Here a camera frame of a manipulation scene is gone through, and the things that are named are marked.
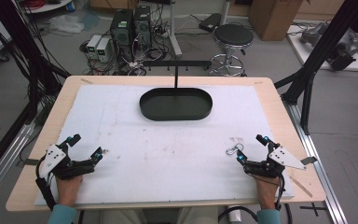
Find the stool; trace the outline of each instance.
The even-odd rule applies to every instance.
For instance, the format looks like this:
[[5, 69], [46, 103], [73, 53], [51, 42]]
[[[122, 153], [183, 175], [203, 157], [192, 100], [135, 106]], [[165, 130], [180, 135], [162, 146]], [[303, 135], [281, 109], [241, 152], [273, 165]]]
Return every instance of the stool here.
[[[227, 52], [226, 54], [217, 54], [212, 57], [211, 62], [216, 62], [219, 65], [216, 68], [212, 67], [210, 74], [215, 72], [225, 77], [245, 77], [243, 63], [232, 53], [235, 49], [240, 49], [242, 54], [245, 55], [245, 49], [252, 44], [253, 37], [250, 30], [238, 24], [224, 24], [217, 27], [214, 30], [214, 40], [222, 45]], [[239, 65], [232, 64], [233, 60], [238, 62]]]

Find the white board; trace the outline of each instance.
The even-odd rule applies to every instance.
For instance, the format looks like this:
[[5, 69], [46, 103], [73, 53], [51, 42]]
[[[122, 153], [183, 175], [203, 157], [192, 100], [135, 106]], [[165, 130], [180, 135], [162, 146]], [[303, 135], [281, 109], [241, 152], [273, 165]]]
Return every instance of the white board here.
[[[288, 34], [297, 33], [299, 31], [301, 31], [301, 28], [299, 28], [298, 26], [292, 25], [292, 26], [290, 26], [289, 31], [287, 33]], [[298, 33], [296, 35], [288, 35], [288, 37], [289, 37], [290, 43], [292, 44], [292, 46], [294, 47], [294, 49], [296, 51], [298, 59], [301, 61], [301, 64], [304, 64], [305, 61], [310, 56], [310, 53], [312, 52], [313, 47], [310, 45], [310, 43], [303, 44], [300, 42], [301, 33]], [[350, 65], [348, 65], [348, 67], [346, 67], [344, 69], [344, 71], [358, 72], [358, 54], [356, 53], [352, 57], [353, 57], [353, 59], [356, 59], [356, 61], [351, 63]], [[331, 65], [328, 62], [324, 62], [321, 66], [321, 69], [333, 70], [333, 68], [331, 67]]]
[[[274, 139], [255, 89], [199, 86], [211, 94], [213, 109], [202, 120], [153, 121], [140, 110], [145, 86], [82, 86], [62, 128], [59, 142], [79, 133], [69, 149], [82, 161], [97, 148], [108, 152], [85, 175], [77, 199], [81, 204], [193, 202], [253, 199], [255, 181], [226, 149], [244, 144], [252, 161], [267, 157], [257, 134]], [[283, 197], [294, 196], [286, 181]], [[35, 204], [46, 204], [40, 193]]]

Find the sleeve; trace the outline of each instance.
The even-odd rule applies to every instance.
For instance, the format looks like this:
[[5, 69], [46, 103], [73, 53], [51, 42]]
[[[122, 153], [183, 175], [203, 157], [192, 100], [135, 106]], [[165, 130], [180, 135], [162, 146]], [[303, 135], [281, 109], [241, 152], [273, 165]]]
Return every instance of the sleeve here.
[[50, 218], [48, 219], [48, 224], [70, 224], [74, 220], [76, 215], [76, 210], [74, 208], [56, 204], [53, 207]]
[[258, 224], [280, 224], [279, 211], [276, 209], [262, 209], [257, 212]]

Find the gray floor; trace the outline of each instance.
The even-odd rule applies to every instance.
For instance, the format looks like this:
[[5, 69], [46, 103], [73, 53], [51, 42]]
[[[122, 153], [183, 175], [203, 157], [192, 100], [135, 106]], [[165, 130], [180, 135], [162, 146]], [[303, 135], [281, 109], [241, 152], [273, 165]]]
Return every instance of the gray floor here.
[[[66, 13], [64, 10], [55, 10], [42, 13], [35, 19], [46, 22], [53, 16]], [[86, 10], [78, 10], [72, 15], [83, 18]], [[177, 19], [177, 27], [191, 17]], [[230, 18], [229, 21], [238, 21], [248, 24], [246, 19]], [[110, 20], [99, 20], [95, 27], [81, 34], [68, 35], [65, 33], [45, 33], [44, 42], [52, 54], [71, 74], [81, 75], [87, 67], [84, 54], [79, 46], [92, 34], [101, 34], [108, 30]], [[197, 27], [196, 22], [189, 22], [186, 27]], [[213, 42], [212, 35], [186, 36], [179, 35], [178, 41], [183, 51], [182, 60], [209, 60], [221, 50]], [[297, 71], [301, 63], [287, 39], [279, 42], [263, 42], [255, 36], [253, 45], [246, 50], [247, 55], [241, 56], [246, 73], [249, 77], [269, 77], [278, 81]], [[147, 71], [147, 76], [170, 76], [171, 71], [162, 68], [153, 68]], [[180, 70], [182, 76], [207, 76], [207, 72], [199, 68], [190, 68], [189, 71]], [[285, 92], [287, 87], [278, 90]], [[13, 60], [8, 63], [0, 62], [0, 140], [20, 114], [27, 103], [27, 81], [21, 75]], [[334, 191], [342, 206], [349, 223], [358, 223], [358, 72], [333, 72], [321, 70], [314, 80], [313, 95], [310, 110], [310, 133], [318, 149], [321, 161], [333, 185]], [[38, 213], [10, 213], [6, 210], [7, 198], [17, 181], [21, 168], [13, 166], [0, 184], [0, 223], [36, 223], [45, 222], [49, 212]], [[311, 206], [310, 203], [290, 204], [294, 223], [331, 223], [326, 211], [320, 210], [316, 215], [312, 210], [300, 209], [300, 206]], [[256, 211], [257, 206], [250, 206]], [[150, 218], [158, 218], [156, 211], [148, 210]], [[84, 223], [97, 223], [98, 211], [88, 211]], [[282, 223], [287, 222], [285, 209], [281, 211]], [[255, 223], [242, 213], [242, 223]]]

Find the hand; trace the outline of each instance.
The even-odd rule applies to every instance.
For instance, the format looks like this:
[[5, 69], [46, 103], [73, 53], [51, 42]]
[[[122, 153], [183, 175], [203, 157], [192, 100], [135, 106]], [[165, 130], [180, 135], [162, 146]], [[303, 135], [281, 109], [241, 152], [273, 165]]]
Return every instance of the hand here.
[[275, 209], [275, 194], [279, 186], [279, 177], [268, 178], [254, 175], [257, 184], [257, 198], [261, 209]]
[[83, 181], [83, 175], [76, 176], [69, 180], [61, 180], [56, 176], [59, 204], [74, 206], [77, 199], [77, 192]]

